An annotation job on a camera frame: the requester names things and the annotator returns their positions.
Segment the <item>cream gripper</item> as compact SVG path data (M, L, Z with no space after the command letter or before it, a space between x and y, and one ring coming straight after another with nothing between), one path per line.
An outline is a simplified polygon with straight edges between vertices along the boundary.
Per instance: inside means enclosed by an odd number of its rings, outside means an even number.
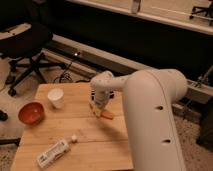
M110 93L108 91L91 91L89 106L96 117L101 116L101 113L104 111L109 99Z

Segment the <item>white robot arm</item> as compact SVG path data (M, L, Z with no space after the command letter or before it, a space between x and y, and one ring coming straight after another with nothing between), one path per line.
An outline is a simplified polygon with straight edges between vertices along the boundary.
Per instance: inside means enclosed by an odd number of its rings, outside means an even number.
M122 93L134 171L186 171L172 104L187 92L176 69L146 69L115 77L102 72L90 81L92 110L101 114L112 91Z

